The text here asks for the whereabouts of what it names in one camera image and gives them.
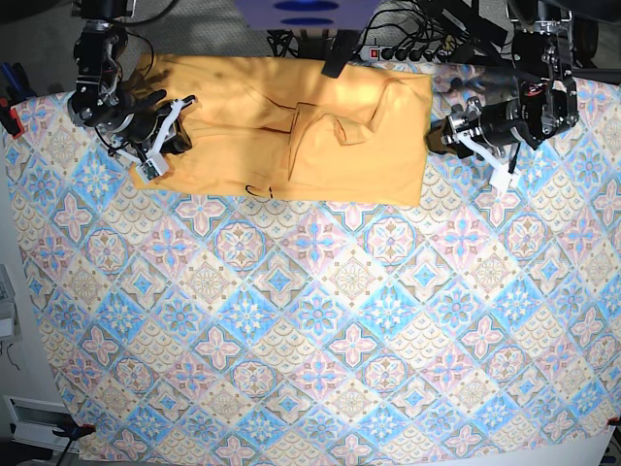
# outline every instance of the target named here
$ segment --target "wire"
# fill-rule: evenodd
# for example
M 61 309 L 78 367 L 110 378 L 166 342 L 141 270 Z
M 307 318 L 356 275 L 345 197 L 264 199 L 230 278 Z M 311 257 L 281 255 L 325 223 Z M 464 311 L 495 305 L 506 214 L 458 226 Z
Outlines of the wire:
M 377 17 L 379 17 L 379 15 L 382 15 L 384 13 L 399 13 L 399 12 L 414 13 L 416 15 L 419 15 L 420 17 L 423 17 L 423 19 L 424 19 L 424 16 L 422 14 L 420 14 L 416 10 L 413 10 L 412 8 L 389 8 L 389 9 L 386 9 L 386 10 L 380 10 L 379 12 L 375 13 L 371 17 L 371 19 L 369 20 L 369 24 L 365 28 L 365 32 L 364 32 L 364 34 L 362 36 L 362 42 L 361 42 L 362 45 L 358 48 L 357 53 L 359 53 L 360 50 L 367 44 L 367 38 L 369 37 L 369 31 L 371 30 L 371 28 L 379 29 L 381 27 L 385 27 L 383 25 L 380 25 L 380 26 L 377 26 L 377 27 L 373 27 L 373 24 L 376 21 Z
M 71 446 L 71 444 L 73 444 L 73 442 L 74 442 L 73 440 L 69 440 L 69 442 L 67 442 L 67 445 L 65 446 L 65 450 L 62 452 L 62 454 L 58 458 L 58 462 L 56 463 L 56 466 L 60 466 L 60 463 L 62 463 L 62 460 L 65 458 L 65 455 L 67 454 L 67 451 L 69 451 L 69 447 Z
M 515 166 L 517 165 L 517 155 L 520 153 L 520 148 L 522 147 L 522 143 L 517 143 L 517 148 L 515 148 L 515 155 L 508 163 L 508 172 L 513 175 L 515 173 Z
M 123 21 L 118 21 L 116 19 L 111 19 L 111 18 L 104 18 L 104 19 L 110 24 L 114 24 L 116 26 L 125 26 L 125 27 L 146 26 L 147 24 L 152 24 L 156 21 L 159 21 L 162 17 L 170 13 L 175 8 L 175 6 L 178 4 L 178 2 L 179 0 L 171 0 L 171 3 L 169 3 L 168 6 L 164 10 L 162 10 L 160 13 L 158 13 L 154 17 L 143 19 L 142 21 L 123 22 Z
M 16 365 L 16 364 L 13 362 L 13 360 L 11 359 L 11 354 L 9 353 L 9 350 L 11 349 L 11 347 L 12 347 L 12 346 L 13 346 L 13 343 L 11 343 L 10 345 L 8 345 L 8 346 L 7 346 L 7 357 L 9 358 L 9 362 L 11 363 L 11 365 L 12 365 L 12 366 L 16 366 L 16 367 L 17 367 L 17 369 L 18 369 L 19 371 L 21 371 L 21 369 L 19 369 L 19 366 L 18 366 L 18 365 Z
M 111 150 L 113 153 L 116 153 L 117 150 L 125 149 L 130 144 L 129 141 L 123 141 L 119 146 L 115 147 L 104 139 L 104 137 L 99 132 L 99 129 L 97 129 L 97 126 L 95 126 L 94 129 L 95 129 L 95 133 L 97 133 L 97 136 L 99 137 L 99 140 L 103 143 L 104 146 L 108 148 L 108 150 Z
M 374 30 L 374 29 L 381 29 L 382 27 L 395 27 L 399 29 L 401 32 L 403 32 L 405 35 L 407 36 L 411 35 L 409 32 L 407 32 L 406 29 L 404 29 L 402 26 L 400 26 L 399 24 L 395 22 L 386 22 L 384 24 L 380 24 L 379 26 L 368 27 L 367 29 Z
M 143 74 L 143 78 L 137 83 L 135 83 L 132 87 L 129 88 L 129 90 L 134 90 L 136 87 L 138 87 L 138 85 L 145 82 L 148 74 L 153 69 L 153 63 L 155 62 L 155 49 L 153 48 L 153 44 L 151 43 L 151 41 L 147 39 L 146 37 L 143 37 L 140 34 L 136 34 L 135 32 L 129 32 L 129 31 L 127 31 L 127 34 L 129 34 L 130 36 L 137 37 L 138 39 L 142 39 L 148 45 L 148 48 L 150 49 L 150 52 L 151 52 L 151 62 L 148 65 L 147 71 Z
M 273 56 L 286 56 L 289 52 L 292 56 L 298 57 L 298 51 L 292 49 L 291 42 L 293 41 L 293 32 L 284 30 L 272 30 L 268 31 L 267 41 L 272 49 Z

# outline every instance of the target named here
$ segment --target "gray carpet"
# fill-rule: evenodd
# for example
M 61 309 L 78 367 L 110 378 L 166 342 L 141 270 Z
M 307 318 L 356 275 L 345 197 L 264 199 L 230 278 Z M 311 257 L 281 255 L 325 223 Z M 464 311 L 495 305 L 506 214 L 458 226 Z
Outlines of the gray carpet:
M 151 17 L 168 2 L 138 0 L 134 19 Z M 68 0 L 64 0 L 57 7 L 39 15 L 0 26 L 0 61 L 21 62 L 33 88 L 40 95 L 73 90 L 75 86 L 77 68 L 73 61 L 73 46 L 80 37 L 83 21 L 70 17 L 69 4 Z M 401 0 L 389 0 L 380 7 L 406 5 Z M 482 0 L 480 8 L 484 17 L 511 30 L 504 0 Z M 400 23 L 406 29 L 410 26 L 408 17 L 403 14 L 386 14 L 381 20 Z M 181 0 L 167 17 L 140 28 L 139 32 L 153 42 L 156 51 L 162 53 L 270 54 L 265 32 L 250 30 L 237 12 L 233 0 Z M 602 36 L 596 63 L 621 67 L 621 29 L 608 28 Z M 380 45 L 393 45 L 402 37 L 394 28 L 382 28 L 369 35 L 369 42 L 375 39 Z M 147 51 L 140 40 L 130 38 L 130 41 L 130 47 L 121 59 L 126 76 L 133 70 L 139 54 Z

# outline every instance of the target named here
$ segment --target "white wall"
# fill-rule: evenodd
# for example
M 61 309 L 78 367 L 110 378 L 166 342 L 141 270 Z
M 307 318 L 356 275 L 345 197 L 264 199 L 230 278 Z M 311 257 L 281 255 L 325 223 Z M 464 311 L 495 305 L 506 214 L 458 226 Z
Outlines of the white wall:
M 604 456 L 611 436 L 612 431 L 553 447 L 445 461 L 441 466 L 597 466 Z
M 62 402 L 51 375 L 48 361 L 39 338 L 37 322 L 32 314 L 32 303 L 23 273 L 17 247 L 16 228 L 9 201 L 4 148 L 0 138 L 0 263 L 7 268 L 16 292 L 17 317 L 22 339 L 11 348 L 11 358 L 21 369 L 9 363 L 7 346 L 0 356 L 0 394 Z M 4 400 L 0 402 L 0 437 L 10 437 L 9 413 Z

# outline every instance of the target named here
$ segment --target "folded cloth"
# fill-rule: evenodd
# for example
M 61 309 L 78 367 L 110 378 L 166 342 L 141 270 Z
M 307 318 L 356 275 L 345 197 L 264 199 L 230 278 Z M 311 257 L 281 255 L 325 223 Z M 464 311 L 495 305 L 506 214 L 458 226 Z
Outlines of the folded cloth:
M 150 57 L 143 57 L 133 80 Z M 193 94 L 192 149 L 137 188 L 417 206 L 427 158 L 431 77 L 271 57 L 155 56 L 139 91 Z

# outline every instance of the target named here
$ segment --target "tile pattern fabric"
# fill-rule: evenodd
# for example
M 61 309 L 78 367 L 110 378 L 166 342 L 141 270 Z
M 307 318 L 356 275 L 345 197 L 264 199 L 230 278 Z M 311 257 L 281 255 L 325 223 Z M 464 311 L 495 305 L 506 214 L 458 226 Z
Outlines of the tile pattern fabric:
M 417 70 L 433 118 L 509 96 L 470 67 Z M 17 240 L 60 396 L 97 427 L 82 458 L 413 464 L 604 431 L 621 93 L 578 88 L 581 122 L 523 150 L 504 198 L 484 163 L 431 154 L 417 208 L 137 192 L 67 95 L 18 106 Z

